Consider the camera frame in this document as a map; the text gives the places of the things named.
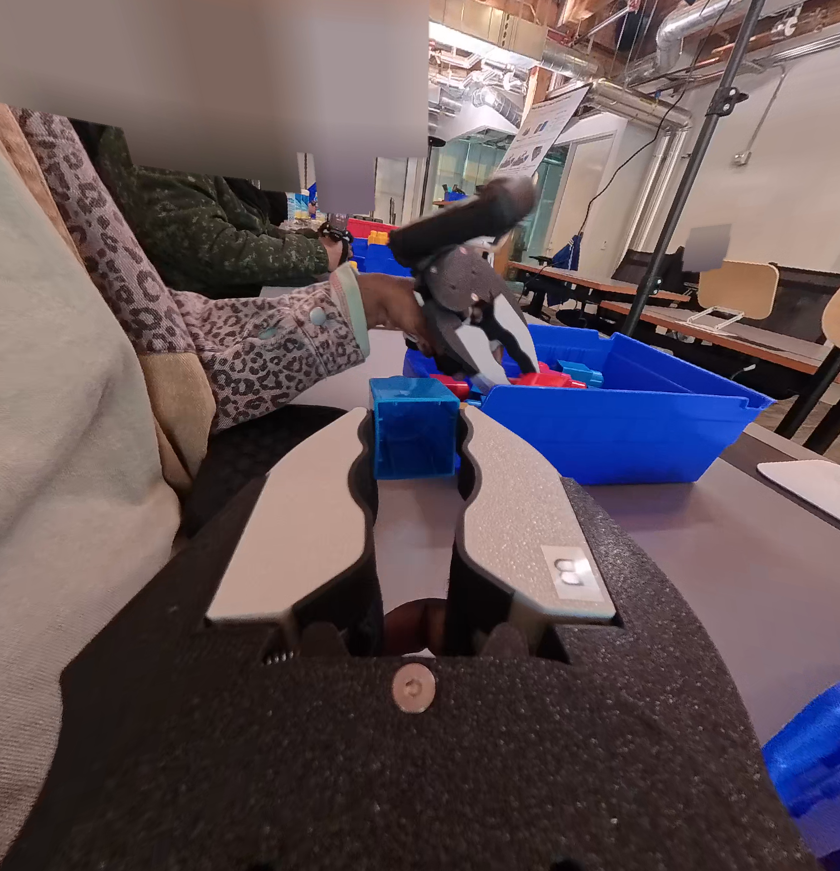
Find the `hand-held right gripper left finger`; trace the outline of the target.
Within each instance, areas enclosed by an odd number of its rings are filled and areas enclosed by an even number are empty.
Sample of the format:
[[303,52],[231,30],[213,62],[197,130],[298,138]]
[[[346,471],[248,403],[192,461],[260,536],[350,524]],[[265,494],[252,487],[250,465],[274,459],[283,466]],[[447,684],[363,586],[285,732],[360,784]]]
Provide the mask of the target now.
[[381,651],[374,447],[371,411],[354,408],[273,466],[208,605],[208,623],[274,626],[290,651],[309,626],[330,624],[350,654]]

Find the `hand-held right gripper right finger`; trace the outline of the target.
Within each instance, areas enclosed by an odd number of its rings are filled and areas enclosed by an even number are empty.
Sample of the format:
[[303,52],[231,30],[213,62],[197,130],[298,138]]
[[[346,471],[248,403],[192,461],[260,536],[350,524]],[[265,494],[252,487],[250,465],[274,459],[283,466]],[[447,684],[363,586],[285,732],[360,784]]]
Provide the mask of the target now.
[[449,567],[446,653],[480,654],[498,626],[531,654],[559,626],[614,626],[617,609],[564,481],[527,441],[474,406],[460,410],[463,497]]

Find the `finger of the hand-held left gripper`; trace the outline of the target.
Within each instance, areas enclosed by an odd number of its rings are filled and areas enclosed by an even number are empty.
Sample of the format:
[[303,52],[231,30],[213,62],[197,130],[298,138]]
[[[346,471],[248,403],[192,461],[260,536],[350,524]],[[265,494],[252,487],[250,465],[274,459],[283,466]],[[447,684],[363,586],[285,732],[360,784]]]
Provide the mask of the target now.
[[511,382],[502,365],[505,347],[501,340],[492,339],[479,326],[462,321],[455,336],[465,350],[465,359],[473,367],[469,380],[474,389],[493,389],[510,386]]
[[501,346],[521,375],[541,372],[532,335],[511,292],[502,291],[484,303],[484,332],[491,344]]

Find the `blue mega block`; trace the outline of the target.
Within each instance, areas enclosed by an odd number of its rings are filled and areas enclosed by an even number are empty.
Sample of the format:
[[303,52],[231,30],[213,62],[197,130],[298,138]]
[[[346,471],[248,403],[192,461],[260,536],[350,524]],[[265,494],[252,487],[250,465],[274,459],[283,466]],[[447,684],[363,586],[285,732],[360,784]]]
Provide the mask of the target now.
[[430,377],[370,379],[377,481],[450,477],[457,468],[460,401]]

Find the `blue plastic bin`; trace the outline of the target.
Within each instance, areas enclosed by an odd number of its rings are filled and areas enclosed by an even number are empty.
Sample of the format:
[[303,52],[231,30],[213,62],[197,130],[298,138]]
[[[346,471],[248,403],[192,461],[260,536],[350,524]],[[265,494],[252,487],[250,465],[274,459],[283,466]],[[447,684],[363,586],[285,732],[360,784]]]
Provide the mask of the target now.
[[481,409],[584,485],[690,484],[774,400],[632,338],[529,326],[538,359],[600,388],[495,387]]
[[355,237],[352,243],[352,260],[361,274],[386,274],[410,277],[411,269],[396,261],[389,247],[390,234],[383,231],[370,232],[366,238]]
[[762,752],[802,839],[820,865],[840,870],[840,681],[809,702]]

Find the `person's left forearm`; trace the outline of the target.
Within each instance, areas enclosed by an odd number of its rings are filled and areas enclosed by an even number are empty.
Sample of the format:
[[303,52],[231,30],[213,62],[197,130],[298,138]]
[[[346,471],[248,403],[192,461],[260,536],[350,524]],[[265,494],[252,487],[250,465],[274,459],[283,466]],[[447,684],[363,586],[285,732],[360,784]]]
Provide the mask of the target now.
[[212,434],[286,406],[371,353],[358,273],[346,264],[322,282],[275,297],[208,299],[161,279],[156,288],[176,308],[207,376]]

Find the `person's left hand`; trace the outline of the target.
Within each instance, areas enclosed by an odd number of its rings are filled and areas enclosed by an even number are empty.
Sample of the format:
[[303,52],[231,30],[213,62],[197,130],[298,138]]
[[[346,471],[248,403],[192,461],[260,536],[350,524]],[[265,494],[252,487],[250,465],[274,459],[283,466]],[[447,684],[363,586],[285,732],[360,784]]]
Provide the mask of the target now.
[[414,283],[409,278],[386,274],[357,277],[367,328],[384,328],[405,333],[427,356],[435,350]]

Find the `black cushion pad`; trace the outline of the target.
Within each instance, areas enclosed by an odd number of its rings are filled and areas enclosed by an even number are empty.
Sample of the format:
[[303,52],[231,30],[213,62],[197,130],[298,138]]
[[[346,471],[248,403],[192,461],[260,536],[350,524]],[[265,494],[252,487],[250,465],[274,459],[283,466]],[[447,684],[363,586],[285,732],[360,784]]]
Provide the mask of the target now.
[[251,480],[345,413],[326,406],[287,405],[213,435],[183,504],[182,535],[192,538]]

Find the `black office chair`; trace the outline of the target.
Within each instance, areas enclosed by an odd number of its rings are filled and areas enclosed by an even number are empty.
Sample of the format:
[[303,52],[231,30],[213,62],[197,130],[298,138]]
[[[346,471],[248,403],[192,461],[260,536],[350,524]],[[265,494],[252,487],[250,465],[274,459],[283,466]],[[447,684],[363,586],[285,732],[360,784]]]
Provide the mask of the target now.
[[[680,246],[673,253],[665,254],[660,262],[656,273],[654,293],[668,292],[682,294],[685,291],[685,278],[683,271],[685,248]],[[614,280],[638,286],[644,279],[650,268],[653,255],[628,248],[625,251],[620,264],[611,278]]]
[[824,344],[821,318],[840,289],[840,274],[800,267],[778,267],[775,302],[781,305],[782,332],[803,341]]

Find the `wooden chair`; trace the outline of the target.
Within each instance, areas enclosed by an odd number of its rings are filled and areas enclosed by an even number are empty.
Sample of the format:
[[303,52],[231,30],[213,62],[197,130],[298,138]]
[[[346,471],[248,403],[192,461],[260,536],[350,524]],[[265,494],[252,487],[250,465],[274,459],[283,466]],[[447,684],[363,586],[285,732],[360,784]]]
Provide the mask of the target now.
[[703,310],[726,309],[761,321],[773,311],[779,283],[778,267],[770,263],[724,260],[699,274],[697,301]]

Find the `white poster stand base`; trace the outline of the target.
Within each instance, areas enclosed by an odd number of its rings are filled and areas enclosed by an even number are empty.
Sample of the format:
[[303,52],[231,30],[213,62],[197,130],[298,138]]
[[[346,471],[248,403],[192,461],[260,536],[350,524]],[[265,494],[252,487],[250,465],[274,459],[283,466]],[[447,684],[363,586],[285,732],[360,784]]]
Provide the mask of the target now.
[[757,472],[840,523],[840,464],[826,460],[759,463]]

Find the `silver horizontal duct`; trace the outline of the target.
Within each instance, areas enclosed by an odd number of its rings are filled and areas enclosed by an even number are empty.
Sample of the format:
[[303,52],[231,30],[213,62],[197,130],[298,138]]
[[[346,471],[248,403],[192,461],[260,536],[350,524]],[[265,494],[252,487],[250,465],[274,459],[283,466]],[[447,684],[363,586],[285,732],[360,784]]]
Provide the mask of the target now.
[[468,53],[435,39],[430,40],[430,85],[440,89],[439,97],[429,98],[430,111],[456,117],[464,104],[489,108],[514,126],[521,125],[530,70],[540,67],[551,74],[578,81],[595,78],[598,62],[577,49],[554,39],[545,42],[540,59],[494,60],[490,50]]

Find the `silver vertical duct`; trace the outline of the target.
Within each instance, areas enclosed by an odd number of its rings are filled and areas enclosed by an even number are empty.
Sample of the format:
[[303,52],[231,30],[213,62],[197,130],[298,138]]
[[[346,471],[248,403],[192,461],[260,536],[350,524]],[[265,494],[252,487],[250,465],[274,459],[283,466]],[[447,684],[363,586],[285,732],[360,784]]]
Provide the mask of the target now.
[[656,32],[654,70],[672,69],[682,52],[684,41],[706,26],[715,26],[737,10],[740,1],[683,2],[659,25]]

